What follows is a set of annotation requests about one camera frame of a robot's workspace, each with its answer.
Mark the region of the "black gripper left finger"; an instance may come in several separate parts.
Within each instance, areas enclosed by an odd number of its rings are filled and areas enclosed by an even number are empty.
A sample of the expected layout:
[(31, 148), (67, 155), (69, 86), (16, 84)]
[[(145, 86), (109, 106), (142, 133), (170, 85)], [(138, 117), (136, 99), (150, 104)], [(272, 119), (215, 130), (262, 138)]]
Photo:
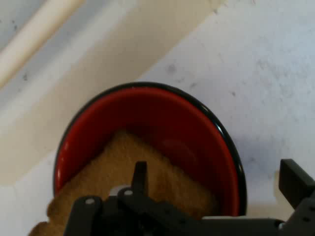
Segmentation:
[(66, 224), (67, 236), (195, 236), (200, 221), (188, 217), (167, 202), (148, 196), (147, 163), (135, 164), (130, 187), (102, 200), (78, 198)]

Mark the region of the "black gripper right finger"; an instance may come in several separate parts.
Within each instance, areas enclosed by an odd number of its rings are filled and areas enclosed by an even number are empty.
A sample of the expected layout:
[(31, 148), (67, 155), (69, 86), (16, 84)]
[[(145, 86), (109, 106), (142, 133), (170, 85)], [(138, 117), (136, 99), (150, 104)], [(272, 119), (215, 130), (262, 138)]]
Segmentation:
[(315, 180), (294, 160), (282, 159), (279, 189), (294, 212), (283, 224), (281, 236), (313, 236), (315, 234)]

